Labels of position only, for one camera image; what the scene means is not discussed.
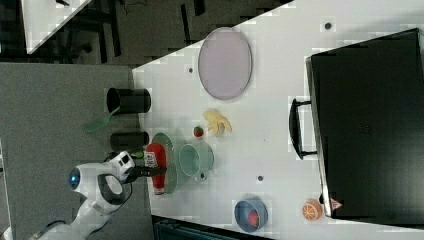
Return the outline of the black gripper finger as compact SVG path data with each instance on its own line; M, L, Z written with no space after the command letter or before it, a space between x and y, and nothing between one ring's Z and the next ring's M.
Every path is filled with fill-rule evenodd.
M161 174L165 174L167 171L167 168L161 168L161 167L143 167L141 169L141 175L144 177L154 177Z

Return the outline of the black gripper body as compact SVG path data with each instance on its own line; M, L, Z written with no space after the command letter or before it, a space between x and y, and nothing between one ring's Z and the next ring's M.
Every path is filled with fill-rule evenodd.
M120 176L120 182L122 184L132 183L137 180L141 175L140 167L131 167L125 170Z

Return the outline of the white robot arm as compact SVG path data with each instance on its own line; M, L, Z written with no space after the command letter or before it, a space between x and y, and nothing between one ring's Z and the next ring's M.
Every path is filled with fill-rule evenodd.
M70 224L58 224L38 235L38 240L87 240L104 227L126 202L123 185L138 177L164 174L166 167L136 166L134 163L89 163L72 169L68 181L72 191L85 197Z

